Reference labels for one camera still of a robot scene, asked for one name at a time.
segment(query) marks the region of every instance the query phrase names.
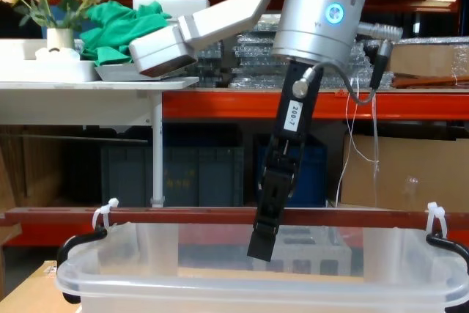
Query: blue storage bin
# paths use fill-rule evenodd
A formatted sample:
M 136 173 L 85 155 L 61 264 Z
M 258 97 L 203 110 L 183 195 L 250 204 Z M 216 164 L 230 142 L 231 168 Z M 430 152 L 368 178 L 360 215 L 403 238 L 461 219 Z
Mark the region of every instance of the blue storage bin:
M 262 163 L 264 162 L 265 151 L 267 149 L 268 138 L 260 136 L 256 139 L 256 179 L 255 194 L 256 199 L 260 198 L 260 191 L 257 182 L 261 175 Z M 299 148 L 292 148 L 291 154 L 297 156 Z M 328 149 L 309 136 L 305 146 L 303 160 L 300 166 L 300 176 L 296 185 L 296 190 L 289 199 L 287 207 L 324 207 L 327 193 L 327 163 Z

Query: green cloth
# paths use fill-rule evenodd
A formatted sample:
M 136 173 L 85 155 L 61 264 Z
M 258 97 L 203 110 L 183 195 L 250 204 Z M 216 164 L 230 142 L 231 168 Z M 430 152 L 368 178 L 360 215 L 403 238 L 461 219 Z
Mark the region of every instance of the green cloth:
M 128 46 L 132 40 L 168 26 L 161 5 L 154 1 L 132 10 L 116 1 L 107 1 L 89 9 L 90 21 L 98 25 L 83 32 L 81 56 L 93 60 L 97 66 L 132 62 Z

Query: flower vase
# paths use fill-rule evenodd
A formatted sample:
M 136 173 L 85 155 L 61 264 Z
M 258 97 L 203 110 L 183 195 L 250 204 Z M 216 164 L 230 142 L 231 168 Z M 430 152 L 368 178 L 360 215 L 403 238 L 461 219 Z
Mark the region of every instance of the flower vase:
M 62 48 L 75 49 L 72 29 L 47 29 L 47 49 L 60 50 Z

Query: label sticker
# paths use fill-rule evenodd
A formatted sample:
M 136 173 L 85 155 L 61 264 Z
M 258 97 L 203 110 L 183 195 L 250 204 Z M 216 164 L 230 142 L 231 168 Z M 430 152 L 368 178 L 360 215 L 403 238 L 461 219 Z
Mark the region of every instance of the label sticker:
M 300 123 L 301 109 L 303 103 L 291 100 L 288 105 L 287 117 L 285 118 L 284 130 L 296 132 Z

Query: robotic arm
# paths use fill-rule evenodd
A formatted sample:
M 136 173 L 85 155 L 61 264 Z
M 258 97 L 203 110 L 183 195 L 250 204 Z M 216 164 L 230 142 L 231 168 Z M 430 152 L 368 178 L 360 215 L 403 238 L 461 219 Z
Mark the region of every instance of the robotic arm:
M 324 67 L 334 69 L 352 98 L 371 101 L 391 55 L 391 40 L 402 30 L 360 23 L 365 0 L 285 0 L 272 54 L 289 61 L 276 123 L 259 183 L 257 208 L 248 255 L 270 261 L 284 207 L 295 190 L 301 155 L 309 133 Z M 225 37 L 252 28 L 269 0 L 227 0 L 176 25 L 134 40 L 130 52 L 140 73 L 161 76 L 196 61 L 195 53 Z M 383 39 L 371 77 L 371 93 L 359 100 L 344 73 L 356 34 Z M 290 151 L 300 148 L 300 155 Z

